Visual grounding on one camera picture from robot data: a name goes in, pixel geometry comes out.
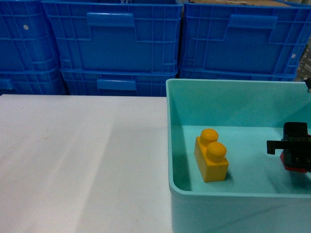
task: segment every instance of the teal plastic bin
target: teal plastic bin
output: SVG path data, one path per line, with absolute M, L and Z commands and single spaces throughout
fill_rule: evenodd
M 310 231 L 311 175 L 284 169 L 287 121 L 311 126 L 304 83 L 167 81 L 169 185 L 174 233 L 302 233 Z M 227 148 L 225 181 L 204 183 L 195 138 L 213 128 Z

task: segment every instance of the cardboard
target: cardboard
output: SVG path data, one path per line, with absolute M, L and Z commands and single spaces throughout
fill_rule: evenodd
M 189 0 L 190 3 L 199 4 L 225 4 L 225 5 L 246 5 L 246 6 L 285 6 L 290 7 L 281 2 L 272 0 Z

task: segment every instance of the blue plastic crate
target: blue plastic crate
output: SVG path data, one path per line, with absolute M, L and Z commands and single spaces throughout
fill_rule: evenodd
M 254 81 L 285 81 L 291 82 L 296 78 L 292 75 L 250 74 L 242 72 L 226 72 L 214 70 L 180 69 L 181 79 L 220 79 L 220 80 L 254 80 Z
M 177 0 L 42 3 L 57 39 L 62 68 L 177 71 L 182 9 Z
M 71 95 L 166 96 L 165 82 L 176 74 L 61 70 Z
M 0 71 L 0 94 L 64 95 L 59 68 L 49 71 Z
M 48 71 L 59 66 L 55 36 L 39 0 L 0 0 L 0 70 Z
M 186 3 L 179 66 L 295 74 L 311 34 L 311 8 Z

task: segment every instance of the red part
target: red part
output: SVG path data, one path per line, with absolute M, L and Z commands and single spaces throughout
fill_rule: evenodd
M 285 167 L 286 170 L 288 171 L 297 171 L 297 172 L 302 172 L 302 173 L 307 173 L 307 171 L 303 168 L 293 168 L 293 167 L 288 167 L 284 164 L 284 154 L 282 153 L 280 156 L 283 166 Z

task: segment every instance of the crate handle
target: crate handle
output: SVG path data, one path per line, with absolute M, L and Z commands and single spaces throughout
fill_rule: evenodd
M 135 80 L 107 80 L 98 79 L 97 89 L 119 90 L 119 91 L 137 91 Z
M 93 13 L 86 14 L 88 26 L 100 27 L 134 27 L 134 15 L 132 13 L 109 14 Z
M 0 89 L 14 90 L 14 84 L 11 79 L 0 79 Z
M 231 28 L 276 28 L 276 16 L 230 15 L 228 26 Z

